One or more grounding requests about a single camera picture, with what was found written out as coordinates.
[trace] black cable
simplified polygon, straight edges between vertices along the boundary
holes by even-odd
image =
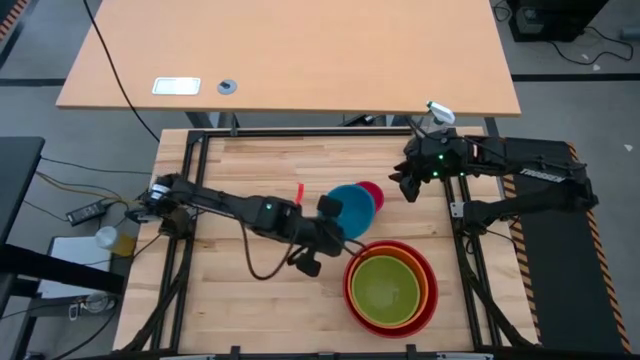
[[[261,276],[256,274],[255,270],[253,269],[253,264],[251,263],[251,254],[249,253],[249,239],[247,238],[247,231],[244,228],[244,222],[239,216],[236,216],[235,219],[238,220],[238,223],[240,224],[240,228],[242,229],[242,240],[244,242],[244,254],[245,254],[245,258],[247,259],[247,267],[249,268],[249,273],[251,273],[251,276],[253,276],[254,279],[260,280],[260,281],[269,280],[272,277],[276,276],[276,274],[280,272],[280,269],[282,269],[284,264],[287,262],[287,258],[289,257],[289,255],[291,255],[291,250],[293,250],[293,246],[295,245],[293,241],[296,238],[296,236],[298,236],[299,227],[296,226],[296,229],[291,234],[291,238],[289,239],[289,247],[287,248],[287,251],[285,252],[278,266],[276,266],[276,268],[273,269],[273,271],[268,275]]]
[[[107,60],[109,60],[109,65],[111,65],[111,70],[113,71],[113,75],[116,78],[116,82],[120,87],[122,96],[124,96],[124,99],[127,101],[127,104],[129,104],[129,108],[131,109],[131,111],[133,111],[133,113],[135,114],[136,118],[138,118],[138,121],[140,121],[142,126],[144,126],[144,128],[147,129],[149,134],[151,134],[151,136],[153,136],[153,138],[156,139],[157,142],[160,142],[160,139],[156,136],[156,134],[153,133],[153,131],[151,131],[151,129],[149,129],[147,124],[144,122],[144,120],[142,120],[142,118],[138,114],[138,111],[136,110],[136,108],[131,103],[131,100],[129,100],[129,96],[127,96],[127,92],[124,91],[124,86],[122,86],[122,82],[120,81],[120,76],[118,76],[118,71],[116,71],[116,67],[113,64],[113,60],[111,59],[111,54],[109,53],[109,49],[107,49],[107,44],[104,42],[104,39],[102,38],[102,34],[100,33],[100,29],[98,29],[98,24],[96,24],[96,20],[93,18],[93,14],[91,14],[91,9],[89,8],[89,4],[87,4],[87,0],[82,0],[82,3],[84,4],[85,10],[87,10],[87,15],[89,16],[89,19],[91,19],[91,24],[93,25],[93,28],[96,30],[96,34],[98,34],[100,43],[102,43],[102,48],[104,49],[104,52],[107,55]]]
[[[120,196],[120,194],[118,194],[117,192],[111,190],[111,189],[107,189],[106,187],[103,186],[98,186],[98,185],[89,185],[89,184],[72,184],[72,183],[67,183],[64,181],[60,181],[58,179],[53,178],[51,175],[45,174],[43,172],[40,171],[36,171],[36,174],[38,174],[39,176],[42,177],[46,177],[49,180],[52,180],[54,182],[57,182],[58,184],[62,184],[64,186],[71,186],[71,187],[85,187],[85,188],[90,188],[90,189],[97,189],[97,190],[102,190],[102,191],[106,191],[108,193],[111,193],[112,195],[116,196],[117,198],[122,199],[123,197]]]
[[[95,334],[91,335],[87,340],[81,342],[78,346],[68,350],[67,352],[64,352],[56,357],[54,357],[51,360],[62,360],[63,358],[65,358],[66,356],[69,356],[71,354],[73,354],[74,352],[80,350],[80,348],[82,348],[83,346],[87,345],[88,343],[90,343],[91,341],[93,341],[93,339],[95,339],[98,335],[100,335],[100,333],[102,332],[102,330],[104,330],[107,325],[109,325],[109,323],[111,322],[111,319],[113,319],[113,317],[116,315],[116,311],[115,309],[113,309],[111,311],[111,315],[109,316],[109,318],[107,319],[107,321],[104,322],[104,324],[98,329],[98,331],[95,332]]]
[[[140,249],[137,253],[130,255],[130,256],[119,256],[116,255],[114,259],[107,259],[107,260],[100,260],[100,261],[96,261],[93,263],[88,263],[88,264],[80,264],[80,265],[84,265],[84,266],[91,266],[91,265],[97,265],[97,264],[102,264],[105,262],[109,262],[111,260],[122,260],[122,259],[131,259],[134,260],[138,255],[140,255],[141,252],[143,252],[146,248],[148,248],[149,246],[151,246],[151,244],[153,244],[156,240],[158,240],[160,238],[160,236],[162,236],[162,234],[158,234],[158,236],[156,236],[155,238],[153,238],[153,240],[149,241],[149,243],[145,246],[142,247],[142,249]]]
[[[101,300],[96,300],[96,301],[88,301],[88,302],[87,302],[87,301],[84,301],[84,302],[80,302],[80,303],[83,303],[83,304],[89,304],[89,303],[101,302],[101,301],[102,301],[102,299],[101,299]],[[7,319],[7,318],[10,318],[10,317],[12,317],[12,316],[16,316],[16,315],[24,314],[24,313],[27,313],[27,312],[29,312],[29,311],[33,311],[33,310],[44,309],[44,308],[50,308],[50,307],[58,307],[58,306],[69,306],[69,305],[73,305],[74,303],[76,303],[76,302],[65,303],[65,304],[48,304],[48,305],[36,306],[36,307],[33,307],[33,308],[28,308],[28,309],[26,309],[26,310],[16,311],[16,312],[14,312],[14,313],[11,313],[11,314],[8,314],[8,315],[5,315],[5,316],[3,316],[3,317],[1,317],[1,318],[0,318],[0,321],[2,321],[2,320],[4,320],[4,319]]]
[[[585,27],[585,29],[591,29],[591,30],[595,31],[598,35],[600,35],[601,38],[603,38],[605,40],[609,40],[611,42],[614,42],[614,43],[621,44],[621,45],[629,47],[629,57],[623,57],[622,55],[618,55],[616,53],[612,53],[611,51],[603,51],[600,54],[598,54],[595,57],[595,59],[593,59],[592,61],[573,60],[573,59],[569,59],[568,57],[566,57],[562,53],[562,51],[560,51],[560,48],[558,47],[558,45],[556,45],[556,43],[554,43],[553,41],[545,41],[545,42],[553,45],[553,47],[556,49],[556,51],[558,52],[558,55],[560,55],[561,58],[563,58],[563,59],[565,59],[565,60],[567,60],[567,61],[569,61],[571,63],[578,64],[578,65],[593,65],[603,55],[611,55],[611,56],[617,57],[618,59],[626,61],[626,62],[629,62],[629,61],[633,60],[633,45],[631,45],[631,44],[629,44],[627,42],[624,42],[624,41],[615,40],[615,39],[612,39],[610,37],[606,37],[600,31],[598,31],[598,29],[596,29],[593,26],[587,26],[587,27]]]
[[[500,4],[502,4],[505,1],[507,1],[507,0],[498,1],[495,5],[491,6],[491,9],[493,10],[493,15],[496,17],[496,20],[498,22],[507,21],[511,17],[511,10],[509,8],[504,7],[504,6],[499,6]],[[498,10],[506,11],[507,15],[505,15],[504,17],[501,18],[500,16],[498,16]]]
[[[106,170],[106,169],[97,169],[97,168],[93,168],[93,167],[89,167],[89,166],[73,164],[73,163],[66,162],[66,161],[60,161],[60,160],[49,159],[49,158],[46,158],[46,157],[44,157],[44,156],[40,156],[40,159],[42,159],[42,160],[44,160],[44,161],[48,161],[48,162],[52,162],[52,163],[56,163],[56,164],[73,166],[73,167],[77,167],[77,168],[79,168],[79,169],[89,170],[89,171],[97,171],[97,172],[112,173],[112,174],[151,175],[151,173],[150,173],[150,172],[145,172],[145,171],[129,171],[129,170]]]
[[[486,232],[490,233],[490,234],[497,235],[497,236],[503,237],[503,238],[505,238],[505,239],[507,239],[507,240],[511,241],[511,243],[512,243],[514,246],[516,245],[515,241],[514,241],[512,238],[508,237],[508,236],[505,236],[505,235],[499,234],[499,233],[497,233],[497,232],[495,232],[495,231],[491,231],[491,230],[489,230],[489,229],[484,229],[484,230],[485,230]]]
[[[28,202],[27,200],[23,200],[22,202],[27,204],[27,205],[29,205],[29,206],[31,206],[32,208],[34,208],[36,210],[42,211],[43,213],[55,218],[56,220],[59,220],[59,221],[62,221],[62,222],[69,222],[69,220],[62,218],[62,217],[50,212],[49,210],[45,210],[45,209],[43,209],[43,208],[41,208],[39,206],[33,205],[32,203]]]
[[[331,230],[329,230],[328,226],[323,225],[323,227],[324,227],[324,231],[326,231],[327,234],[329,234],[329,237],[332,238],[335,242],[337,242],[340,246],[342,246],[342,249],[344,249],[344,251],[348,252],[349,255],[351,255],[352,257],[356,257],[358,254],[347,247],[347,244],[346,244],[347,242],[352,242],[352,243],[358,244],[358,245],[360,245],[360,246],[362,246],[364,248],[364,244],[363,243],[361,243],[359,241],[356,241],[356,240],[353,240],[353,239],[344,239],[344,241],[343,241],[343,240],[339,239],[333,232],[331,232]]]
[[[497,232],[495,232],[495,231],[491,231],[491,230],[489,230],[489,229],[484,229],[484,230],[485,230],[486,232],[490,233],[490,234],[497,235],[497,236],[503,237],[503,238],[505,238],[505,239],[507,239],[507,240],[511,241],[511,243],[512,243],[514,246],[515,246],[515,244],[516,244],[516,243],[515,243],[515,241],[514,241],[512,238],[508,237],[508,236],[502,235],[502,234],[497,233]],[[471,246],[471,235],[470,235],[470,234],[468,234],[468,233],[465,233],[464,235],[467,237],[467,242],[464,244],[464,251],[465,251],[467,254],[469,254],[469,255],[473,255],[473,249],[472,249],[472,246]]]

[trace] orange bowl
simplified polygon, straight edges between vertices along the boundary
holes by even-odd
[[[380,256],[380,255],[392,256],[396,259],[399,259],[400,261],[405,263],[411,269],[411,271],[413,271],[416,278],[418,279],[418,286],[420,288],[420,301],[418,302],[418,308],[416,309],[416,312],[411,316],[411,318],[409,318],[409,320],[405,321],[402,324],[398,324],[398,325],[380,324],[376,321],[373,321],[369,317],[367,317],[366,314],[362,312],[360,308],[358,308],[358,306],[355,305],[356,302],[354,301],[354,298],[353,298],[353,289],[351,284],[351,280],[353,279],[353,273],[355,269],[358,268],[358,266],[360,266],[360,264],[364,260],[369,259],[373,256]],[[347,279],[348,279],[347,280],[348,281],[347,296],[349,296],[349,301],[352,304],[354,304],[354,308],[362,318],[366,319],[371,324],[377,327],[384,328],[384,329],[397,329],[403,326],[407,326],[411,324],[413,321],[415,321],[427,306],[427,298],[429,297],[429,283],[427,281],[427,274],[422,269],[422,266],[413,255],[411,255],[409,252],[397,246],[383,245],[383,246],[377,246],[372,249],[365,250],[360,256],[358,256],[358,258],[355,259],[355,261],[352,263],[352,266],[349,267],[349,269],[347,269]]]

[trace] gray floor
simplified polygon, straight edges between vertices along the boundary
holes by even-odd
[[[94,7],[98,1],[91,2]],[[640,4],[634,0],[611,0],[594,20],[600,31],[615,37],[621,26],[640,25]],[[77,1],[40,1],[11,56],[0,70],[1,78],[65,77],[86,34],[89,21]],[[513,74],[640,72],[640,56],[625,63],[604,57],[600,69],[570,64],[558,57],[549,44],[516,44],[506,23],[498,24],[505,54]],[[602,49],[623,52],[622,46],[585,35],[574,44],[563,44],[567,56],[593,58]],[[46,138],[45,156],[103,168],[150,170],[157,145],[128,111],[62,111],[55,107],[60,88],[0,88],[0,134],[39,135]],[[637,134],[637,94],[640,83],[518,83],[522,107],[519,119],[497,120],[507,136],[562,139],[575,143],[601,199],[596,208],[602,241],[609,259],[618,299],[632,346],[640,352],[640,222],[634,221],[640,196],[633,183],[640,177]],[[190,127],[181,113],[142,112],[151,128]],[[243,114],[243,126],[331,126],[341,115]],[[460,119],[460,125],[482,124],[481,119]],[[628,152],[624,145],[637,148]],[[60,180],[107,186],[124,196],[137,195],[148,183],[145,176],[106,175],[42,163],[40,169]],[[91,199],[69,195],[34,180],[27,199],[58,215],[85,205]],[[122,213],[112,211],[104,223],[112,224]],[[88,223],[70,228],[28,206],[23,206],[10,243],[44,252],[52,236],[82,236],[95,231]],[[125,224],[130,234],[132,224]],[[5,314],[24,309],[26,302],[12,299]],[[0,323],[0,359],[9,355],[13,328],[23,320],[15,316]],[[105,318],[40,319],[30,350],[55,356],[83,341]],[[117,321],[73,357],[108,352]]]

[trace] metal bracket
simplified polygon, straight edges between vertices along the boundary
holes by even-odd
[[[464,217],[464,203],[461,201],[452,202],[449,204],[451,210],[451,217],[459,219]]]

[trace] desk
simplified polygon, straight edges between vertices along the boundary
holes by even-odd
[[[343,131],[365,134],[364,131],[371,130]],[[482,133],[481,128],[458,128],[458,131]],[[338,258],[320,255],[322,271],[315,279],[285,268],[274,279],[257,282],[246,267],[239,225],[206,214],[199,219],[196,231],[179,352],[227,354],[231,345],[240,345],[243,353],[399,352],[409,343],[416,344],[419,351],[471,350],[443,186],[439,182],[423,185],[418,201],[409,204],[397,184],[387,178],[393,166],[402,161],[402,150],[409,137],[298,134],[211,139],[203,185],[242,196],[269,194],[293,199],[297,183],[304,183],[304,214],[312,216],[319,196],[336,185],[360,180],[378,183],[385,192],[385,205],[360,240],[398,239],[425,255],[440,289],[433,319],[423,331],[405,339],[371,335],[351,318],[344,305],[341,283],[348,255]],[[163,132],[155,174],[181,171],[186,139],[186,130]],[[191,163],[197,161],[198,156],[194,155]],[[191,167],[191,181],[195,179],[195,167]],[[474,199],[499,199],[495,178],[468,181]],[[459,198],[455,183],[454,189]],[[157,223],[141,227],[138,248],[156,236],[157,227]],[[505,223],[498,222],[491,229],[509,234]],[[249,241],[259,273],[270,271],[286,249],[283,244],[253,234]],[[535,342],[535,328],[513,245],[491,234],[482,236],[481,242],[496,303],[518,330]],[[126,345],[155,307],[166,251],[167,241],[161,239],[134,261],[114,348]],[[181,248],[176,255],[176,267],[182,258],[180,253]],[[479,311],[483,340],[488,343],[483,314]],[[172,309],[167,311],[161,347],[168,346],[172,315]]]
[[[520,114],[488,1],[105,0],[96,22],[138,109]],[[200,92],[153,95],[158,77]],[[128,108],[94,29],[57,105]]]

